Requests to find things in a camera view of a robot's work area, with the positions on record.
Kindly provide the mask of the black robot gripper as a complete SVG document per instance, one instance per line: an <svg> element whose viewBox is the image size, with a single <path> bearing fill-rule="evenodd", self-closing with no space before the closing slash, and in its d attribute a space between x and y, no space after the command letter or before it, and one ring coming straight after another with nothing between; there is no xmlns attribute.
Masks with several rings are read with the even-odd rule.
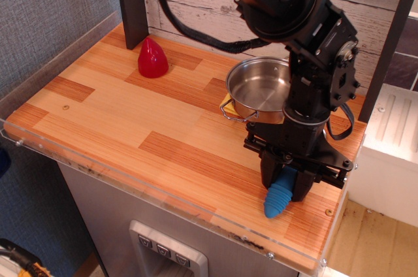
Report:
<svg viewBox="0 0 418 277"><path fill-rule="evenodd" d="M353 163L327 142L323 126L286 119L283 124L249 122L244 147L261 158L261 182L268 189L284 165L298 170L292 201L303 201L314 182L343 188Z"/></svg>

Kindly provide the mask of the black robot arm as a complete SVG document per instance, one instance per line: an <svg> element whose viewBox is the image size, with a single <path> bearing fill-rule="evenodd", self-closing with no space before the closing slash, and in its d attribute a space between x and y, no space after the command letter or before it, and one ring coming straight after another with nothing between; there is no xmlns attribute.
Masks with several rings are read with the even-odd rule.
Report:
<svg viewBox="0 0 418 277"><path fill-rule="evenodd" d="M281 124L247 124L244 145L261 158L264 187L295 169L292 200L302 201L316 182L344 186L352 162L327 141L330 115L353 113L348 101L355 78L356 29L330 0L237 0L250 30L266 42L283 43L290 53L290 90Z"/></svg>

